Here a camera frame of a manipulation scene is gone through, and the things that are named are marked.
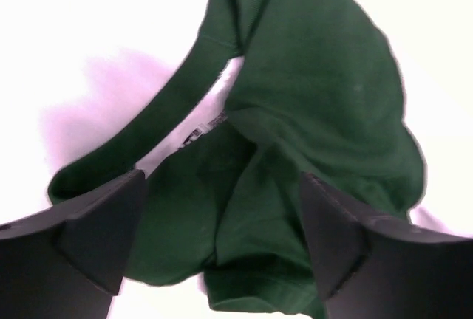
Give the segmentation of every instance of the white tag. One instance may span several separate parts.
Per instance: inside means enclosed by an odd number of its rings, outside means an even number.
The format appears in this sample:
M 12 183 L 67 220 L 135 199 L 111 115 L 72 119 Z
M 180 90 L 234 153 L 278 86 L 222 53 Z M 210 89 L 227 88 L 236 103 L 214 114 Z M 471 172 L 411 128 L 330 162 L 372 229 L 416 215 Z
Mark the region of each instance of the white tag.
M 144 158 L 135 164 L 149 176 L 169 155 L 194 142 L 226 120 L 225 100 L 238 77 L 243 57 L 228 61 L 218 80 L 192 112 Z

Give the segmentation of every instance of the dark green shirt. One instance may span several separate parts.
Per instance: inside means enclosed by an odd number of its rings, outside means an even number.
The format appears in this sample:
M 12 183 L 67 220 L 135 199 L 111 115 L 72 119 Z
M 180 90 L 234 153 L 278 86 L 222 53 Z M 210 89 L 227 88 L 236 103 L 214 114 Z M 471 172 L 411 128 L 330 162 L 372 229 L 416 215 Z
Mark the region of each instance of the dark green shirt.
M 353 0 L 209 0 L 174 77 L 124 130 L 59 171 L 50 198 L 134 168 L 239 56 L 226 119 L 149 175 L 126 276 L 162 286 L 203 271 L 212 309 L 320 319 L 300 173 L 403 218 L 423 193 L 395 59 Z

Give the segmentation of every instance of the white surface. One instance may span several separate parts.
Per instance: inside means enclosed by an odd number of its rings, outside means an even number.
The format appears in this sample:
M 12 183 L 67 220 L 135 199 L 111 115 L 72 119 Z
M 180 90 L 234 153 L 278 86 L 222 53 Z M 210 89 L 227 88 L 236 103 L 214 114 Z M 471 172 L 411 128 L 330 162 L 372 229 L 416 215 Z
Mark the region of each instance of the white surface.
M 473 236 L 471 0 L 357 1 L 392 40 L 406 122 L 428 162 L 429 214 L 413 219 Z M 52 174 L 140 111 L 191 48 L 206 2 L 0 0 L 0 224 L 48 207 Z M 109 317 L 281 316 L 211 312 L 198 288 L 197 278 L 159 289 L 126 281 Z

